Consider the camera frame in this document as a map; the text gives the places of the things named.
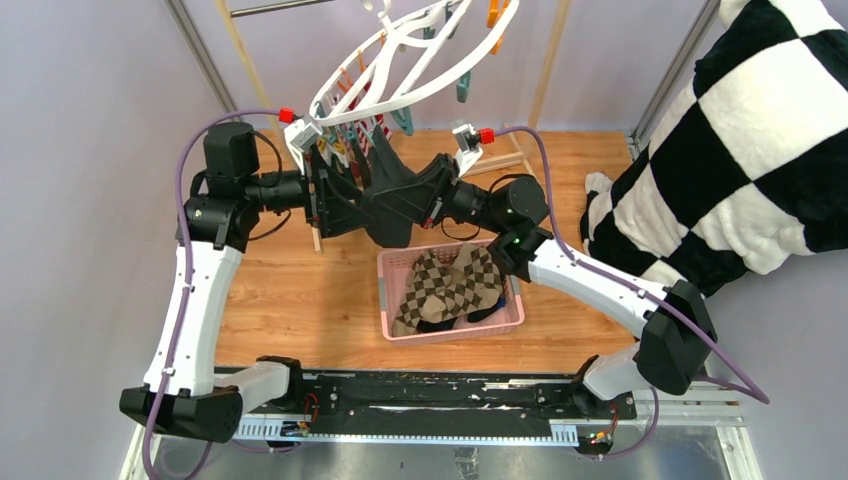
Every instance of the white wall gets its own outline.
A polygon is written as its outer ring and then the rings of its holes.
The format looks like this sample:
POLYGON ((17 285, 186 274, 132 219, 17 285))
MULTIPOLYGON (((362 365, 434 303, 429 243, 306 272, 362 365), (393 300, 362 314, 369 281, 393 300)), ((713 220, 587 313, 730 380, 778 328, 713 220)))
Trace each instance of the white wall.
POLYGON ((173 165, 219 113, 160 1, 0 15, 0 474, 116 478, 174 268, 173 165))
MULTIPOLYGON (((824 3, 848 25, 844 0, 824 3)), ((723 32, 716 20, 694 58, 723 32)), ((692 68, 694 61, 677 90, 692 79, 692 68)), ((790 258, 765 277, 749 273, 708 301, 719 344, 772 399, 766 406, 740 396, 766 480, 845 478, 846 283, 848 252, 831 252, 790 258)), ((720 361, 710 363, 733 378, 720 361)))
MULTIPOLYGON (((434 0, 395 1, 392 18, 434 0)), ((231 0, 231 9, 273 3, 231 0)), ((259 105, 214 2, 186 0, 236 104, 259 105)), ((459 31, 428 69, 464 57, 488 31, 487 0, 475 0, 459 31)), ((551 130, 635 128, 701 0, 573 0, 540 125, 551 130)), ((446 128, 456 118, 479 124, 526 123, 556 11, 554 0, 524 0, 501 51, 472 71, 471 96, 448 88, 412 108, 417 127, 446 128)), ((378 29, 358 0, 236 19, 272 103, 303 110, 339 63, 378 29)), ((413 53, 397 58, 410 65, 413 53)))

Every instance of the plastic basket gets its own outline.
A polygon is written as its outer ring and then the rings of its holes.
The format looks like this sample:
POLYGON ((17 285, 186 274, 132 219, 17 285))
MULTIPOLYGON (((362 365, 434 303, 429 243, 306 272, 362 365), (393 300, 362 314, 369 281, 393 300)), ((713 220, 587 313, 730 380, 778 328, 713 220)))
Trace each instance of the plastic basket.
MULTIPOLYGON (((477 245, 488 245, 491 240, 475 240, 477 245)), ((422 345, 426 343, 447 342, 464 338, 488 337, 510 333, 524 322, 524 305, 518 281, 507 277, 504 285, 506 306, 489 315, 479 323, 469 324, 464 317, 457 320, 453 330, 435 333, 419 333, 405 337, 393 337, 391 324, 397 315, 400 304, 406 294, 406 277, 412 264, 426 250, 431 250, 443 264, 449 265, 459 254, 463 243, 451 243, 430 247, 385 250, 377 256, 377 277, 380 285, 380 321, 383 336, 396 346, 422 345)))

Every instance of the wooden table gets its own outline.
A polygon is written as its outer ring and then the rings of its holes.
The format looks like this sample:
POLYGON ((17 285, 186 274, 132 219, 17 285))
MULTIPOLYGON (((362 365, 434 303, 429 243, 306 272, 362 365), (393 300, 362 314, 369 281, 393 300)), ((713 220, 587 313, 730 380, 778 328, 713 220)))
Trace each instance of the wooden table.
MULTIPOLYGON (((588 173, 612 178, 630 164, 624 136, 618 133, 545 133, 552 164, 554 205, 566 241, 579 245, 578 222, 586 203, 588 173)), ((392 140, 400 158, 414 171, 439 152, 456 151, 449 132, 402 133, 392 140)), ((502 139, 487 155, 507 153, 502 139)), ((274 156, 260 143, 264 170, 276 168, 274 156)), ((544 182, 538 154, 533 168, 544 182)), ((484 188, 505 169, 466 178, 484 188)), ((276 224, 265 214, 254 235, 276 224)), ((475 228, 448 221, 454 236, 475 228)), ((481 238, 493 238, 481 234, 481 238)), ((413 227, 411 246, 450 243, 437 230, 413 227)), ((324 240, 314 252, 302 210, 280 232, 251 242, 233 281, 216 361, 249 365, 261 355, 300 359, 307 368, 416 369, 501 372, 574 372, 590 356, 611 353, 632 343, 629 332, 603 314, 558 291, 522 284, 526 320, 510 335, 415 347, 394 347, 382 336, 377 291, 379 247, 365 231, 324 240)))

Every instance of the black and white checkered blanket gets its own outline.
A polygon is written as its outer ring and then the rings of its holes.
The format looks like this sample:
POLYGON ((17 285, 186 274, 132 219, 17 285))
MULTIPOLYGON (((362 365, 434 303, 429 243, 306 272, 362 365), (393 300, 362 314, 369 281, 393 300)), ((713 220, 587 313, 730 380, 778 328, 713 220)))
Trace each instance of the black and white checkered blanket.
POLYGON ((817 0, 724 0, 637 161, 586 179, 584 250, 704 294, 848 247, 848 33, 817 0))

